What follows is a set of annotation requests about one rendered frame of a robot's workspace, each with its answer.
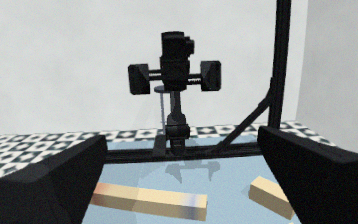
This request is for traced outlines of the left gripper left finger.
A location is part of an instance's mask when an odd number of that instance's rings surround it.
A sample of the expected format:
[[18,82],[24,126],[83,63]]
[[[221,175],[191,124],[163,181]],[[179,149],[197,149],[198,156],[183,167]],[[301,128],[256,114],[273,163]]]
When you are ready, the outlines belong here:
[[0,177],[0,224],[82,224],[107,152],[100,134]]

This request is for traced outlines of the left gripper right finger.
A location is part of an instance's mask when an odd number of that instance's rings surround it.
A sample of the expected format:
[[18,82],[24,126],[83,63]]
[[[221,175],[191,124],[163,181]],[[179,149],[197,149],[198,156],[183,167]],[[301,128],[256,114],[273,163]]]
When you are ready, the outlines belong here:
[[257,143],[301,224],[358,224],[358,153],[268,126]]

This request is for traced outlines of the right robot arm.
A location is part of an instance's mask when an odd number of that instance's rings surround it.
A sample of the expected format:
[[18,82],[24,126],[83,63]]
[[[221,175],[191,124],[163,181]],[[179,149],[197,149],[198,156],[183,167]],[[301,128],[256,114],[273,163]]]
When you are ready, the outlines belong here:
[[[194,54],[194,40],[190,40],[190,36],[184,36],[184,32],[170,31],[161,33],[161,41],[163,55],[160,57],[160,69],[163,69],[163,63],[185,62],[190,74],[188,58]],[[167,125],[165,125],[166,141],[170,140],[169,156],[187,155],[185,139],[190,138],[190,127],[181,112],[180,91],[182,90],[170,91],[171,113],[167,116]]]

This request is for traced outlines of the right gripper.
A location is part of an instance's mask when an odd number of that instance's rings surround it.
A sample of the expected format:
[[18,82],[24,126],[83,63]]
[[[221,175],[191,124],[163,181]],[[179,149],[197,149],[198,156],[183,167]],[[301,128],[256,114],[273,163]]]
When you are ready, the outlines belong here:
[[[179,68],[179,69],[171,69],[171,68]],[[209,71],[208,77],[207,77],[207,71]],[[162,75],[149,76],[149,73],[150,75],[155,75],[155,74],[162,74]],[[178,76],[184,74],[185,76]],[[144,86],[143,86],[142,75],[144,75]],[[173,76],[167,76],[167,75],[173,75]],[[149,70],[148,63],[130,64],[128,66],[128,78],[129,78],[130,93],[132,95],[150,94],[150,81],[162,81],[164,84],[164,91],[187,90],[187,85],[201,85],[201,92],[219,91],[221,89],[221,62],[219,60],[201,61],[200,73],[198,74],[188,74],[188,71],[186,70],[186,63],[167,63],[167,64],[163,64],[163,69],[157,69],[157,70]],[[166,80],[166,79],[179,79],[179,80]],[[188,81],[188,79],[200,79],[200,80]],[[135,86],[134,86],[134,82],[135,82]]]

